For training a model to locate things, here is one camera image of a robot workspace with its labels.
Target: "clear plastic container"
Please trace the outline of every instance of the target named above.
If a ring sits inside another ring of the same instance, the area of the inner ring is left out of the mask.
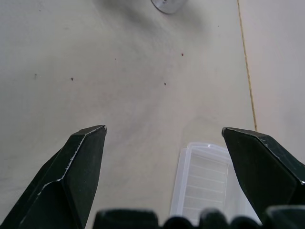
[[[244,215],[260,222],[239,186],[228,150],[190,143],[180,153],[170,215],[197,225],[204,208],[219,209],[229,221]]]

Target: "floor seam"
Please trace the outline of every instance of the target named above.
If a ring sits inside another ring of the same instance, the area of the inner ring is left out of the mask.
[[[252,114],[253,114],[253,121],[254,121],[254,129],[255,129],[255,131],[257,131],[256,117],[255,117],[255,110],[254,110],[254,102],[253,102],[252,88],[251,88],[251,80],[250,80],[250,73],[249,73],[249,67],[248,67],[246,46],[245,46],[245,42],[244,42],[244,30],[243,30],[242,16],[241,16],[241,13],[240,13],[239,0],[237,0],[237,6],[238,6],[240,29],[241,29],[241,32],[242,32],[242,40],[243,40],[243,46],[244,46],[244,58],[245,58],[246,68],[247,68],[247,77],[248,77],[248,83],[249,83],[249,92],[250,92],[250,98],[251,98],[251,107],[252,107]]]

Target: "white floor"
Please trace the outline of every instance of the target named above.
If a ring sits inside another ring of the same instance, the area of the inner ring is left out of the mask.
[[[179,151],[254,129],[236,0],[0,3],[0,222],[81,128],[107,125],[101,208],[168,217]]]
[[[305,1],[241,0],[257,130],[305,164]]]

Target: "white surface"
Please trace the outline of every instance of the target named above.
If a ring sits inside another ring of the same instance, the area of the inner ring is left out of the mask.
[[[108,129],[87,228],[101,208],[163,222],[179,150],[254,128],[235,0],[174,15],[150,0],[4,0],[0,21],[0,221],[81,128]]]
[[[305,1],[241,0],[257,130],[305,163]]]
[[[198,225],[205,208],[220,210],[229,221],[237,215],[259,221],[239,186],[228,150],[190,143],[180,153],[170,214],[185,216]]]

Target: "yellow line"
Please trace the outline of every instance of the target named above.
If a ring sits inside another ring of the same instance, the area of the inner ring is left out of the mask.
[[[247,53],[246,53],[246,46],[245,46],[245,43],[244,43],[244,30],[243,30],[242,16],[240,14],[239,0],[237,0],[237,5],[238,5],[240,29],[242,31],[242,39],[243,39],[243,46],[244,46],[244,58],[245,58],[245,61],[246,61],[247,76],[248,76],[248,82],[249,82],[249,91],[250,91],[251,106],[252,106],[252,113],[253,113],[254,129],[255,129],[255,131],[257,131],[255,110],[254,110],[254,103],[253,103],[253,96],[252,96],[252,88],[251,88],[251,81],[250,81],[250,74],[249,74],[249,67],[248,67],[248,60],[247,60]]]

